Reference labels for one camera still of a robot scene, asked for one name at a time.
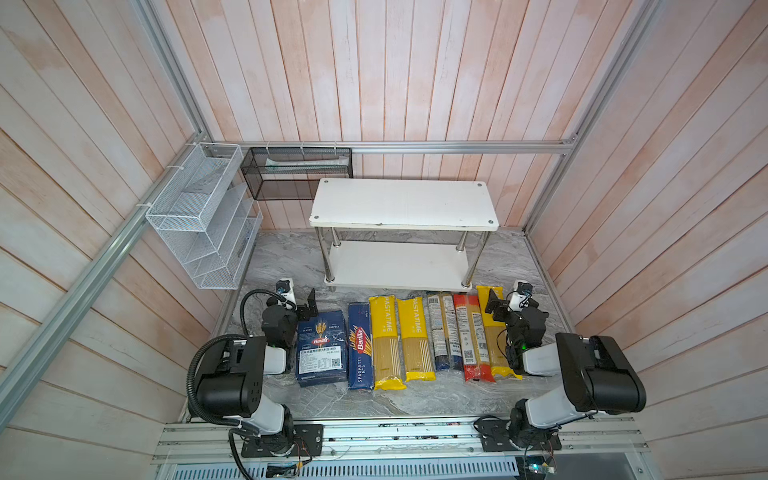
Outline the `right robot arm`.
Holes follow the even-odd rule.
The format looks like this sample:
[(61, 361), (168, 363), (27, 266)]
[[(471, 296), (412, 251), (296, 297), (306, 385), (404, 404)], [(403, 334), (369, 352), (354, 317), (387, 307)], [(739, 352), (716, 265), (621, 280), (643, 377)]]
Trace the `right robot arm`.
[(560, 379), (549, 392), (516, 402), (505, 425), (511, 446), (553, 448), (567, 424), (600, 412), (620, 415), (645, 408), (645, 387), (614, 338), (559, 332), (545, 345), (549, 314), (539, 308), (531, 284), (519, 282), (507, 295), (486, 286), (477, 292), (484, 325), (494, 329), (486, 335), (493, 342), (491, 375)]

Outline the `yellow spaghetti pack far right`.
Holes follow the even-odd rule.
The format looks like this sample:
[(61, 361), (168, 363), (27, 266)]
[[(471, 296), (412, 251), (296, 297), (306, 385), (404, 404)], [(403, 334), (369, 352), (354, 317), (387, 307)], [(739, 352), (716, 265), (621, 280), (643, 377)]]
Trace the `yellow spaghetti pack far right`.
[(508, 361), (505, 357), (505, 338), (506, 338), (506, 325), (504, 322), (495, 321), (491, 313), (486, 313), (485, 309), (489, 304), (489, 295), (491, 292), (501, 300), (504, 295), (502, 287), (488, 287), (478, 285), (476, 287), (478, 293), (478, 299), (480, 303), (482, 321), (486, 340), (488, 344), (488, 352), (491, 365), (491, 374), (496, 377), (511, 377), (517, 380), (521, 380), (522, 376), (516, 373), (509, 367)]

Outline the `blue white-label spaghetti pack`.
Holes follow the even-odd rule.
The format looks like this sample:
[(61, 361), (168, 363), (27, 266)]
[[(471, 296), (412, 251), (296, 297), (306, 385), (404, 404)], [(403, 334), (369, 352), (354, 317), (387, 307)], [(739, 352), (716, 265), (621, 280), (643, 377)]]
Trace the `blue white-label spaghetti pack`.
[(445, 292), (428, 292), (427, 310), (435, 368), (438, 371), (461, 371), (463, 356), (453, 295)]

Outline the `black mesh basket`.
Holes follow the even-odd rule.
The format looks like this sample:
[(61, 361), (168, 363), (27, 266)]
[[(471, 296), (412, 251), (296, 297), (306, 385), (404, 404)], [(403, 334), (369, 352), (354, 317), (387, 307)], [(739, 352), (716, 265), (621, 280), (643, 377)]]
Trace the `black mesh basket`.
[(354, 177), (352, 151), (340, 147), (251, 147), (240, 170), (256, 201), (311, 201), (321, 179)]

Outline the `yellow pastatime spaghetti pack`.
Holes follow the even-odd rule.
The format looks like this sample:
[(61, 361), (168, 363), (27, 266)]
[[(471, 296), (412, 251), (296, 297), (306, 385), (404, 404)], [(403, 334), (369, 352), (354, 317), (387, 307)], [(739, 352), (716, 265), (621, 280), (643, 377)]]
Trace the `yellow pastatime spaghetti pack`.
[(397, 301), (406, 381), (435, 381), (428, 328), (421, 298)]
[(370, 297), (369, 307), (372, 322), (374, 389), (405, 390), (396, 299), (394, 296)]

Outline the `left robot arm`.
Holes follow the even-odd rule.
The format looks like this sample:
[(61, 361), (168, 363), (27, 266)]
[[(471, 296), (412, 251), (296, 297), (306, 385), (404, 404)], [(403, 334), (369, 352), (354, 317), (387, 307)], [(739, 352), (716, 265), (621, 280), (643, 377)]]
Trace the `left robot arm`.
[(287, 280), (275, 291), (253, 289), (239, 307), (241, 334), (207, 341), (186, 375), (190, 415), (228, 429), (238, 464), (245, 458), (295, 456), (303, 465), (322, 450), (321, 425), (297, 425), (288, 406), (263, 392), (264, 378), (289, 370), (298, 327), (318, 314), (316, 292), (295, 301)]

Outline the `red spaghetti pack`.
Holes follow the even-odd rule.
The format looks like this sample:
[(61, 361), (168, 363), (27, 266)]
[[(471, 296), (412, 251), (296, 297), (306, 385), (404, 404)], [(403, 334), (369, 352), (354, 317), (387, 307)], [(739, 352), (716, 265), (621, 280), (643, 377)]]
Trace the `red spaghetti pack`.
[(488, 342), (477, 296), (454, 294), (465, 381), (494, 383)]

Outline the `white two-tier shelf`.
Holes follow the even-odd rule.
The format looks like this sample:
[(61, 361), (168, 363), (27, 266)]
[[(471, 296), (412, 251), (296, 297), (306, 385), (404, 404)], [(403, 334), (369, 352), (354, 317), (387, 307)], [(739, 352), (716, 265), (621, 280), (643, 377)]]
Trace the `white two-tier shelf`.
[[(332, 287), (465, 292), (479, 260), (466, 249), (469, 234), (481, 247), (499, 229), (482, 181), (324, 178), (309, 224), (332, 235), (320, 249)], [(454, 244), (345, 240), (342, 230), (457, 232)]]

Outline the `dark blue pasta bag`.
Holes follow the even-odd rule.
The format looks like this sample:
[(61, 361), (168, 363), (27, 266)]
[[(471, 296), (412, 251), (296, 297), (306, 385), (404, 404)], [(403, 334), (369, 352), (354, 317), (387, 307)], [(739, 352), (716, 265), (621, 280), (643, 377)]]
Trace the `dark blue pasta bag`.
[(346, 322), (341, 310), (320, 312), (299, 323), (295, 376), (301, 387), (347, 381)]

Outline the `blue Barilla spaghetti box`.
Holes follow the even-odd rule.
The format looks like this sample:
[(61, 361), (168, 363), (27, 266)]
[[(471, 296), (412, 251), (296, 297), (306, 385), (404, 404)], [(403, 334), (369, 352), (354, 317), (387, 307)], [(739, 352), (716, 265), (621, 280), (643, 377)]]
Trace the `blue Barilla spaghetti box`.
[(373, 339), (368, 303), (348, 306), (348, 387), (350, 390), (374, 388)]

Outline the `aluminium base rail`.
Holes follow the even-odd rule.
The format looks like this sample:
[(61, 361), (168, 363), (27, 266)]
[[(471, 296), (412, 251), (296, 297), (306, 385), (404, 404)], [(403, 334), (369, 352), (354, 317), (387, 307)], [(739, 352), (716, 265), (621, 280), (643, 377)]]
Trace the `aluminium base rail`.
[(539, 446), (515, 448), (501, 419), (389, 417), (304, 420), (288, 456), (243, 446), (227, 428), (170, 424), (154, 479), (658, 479), (630, 416), (570, 423)]

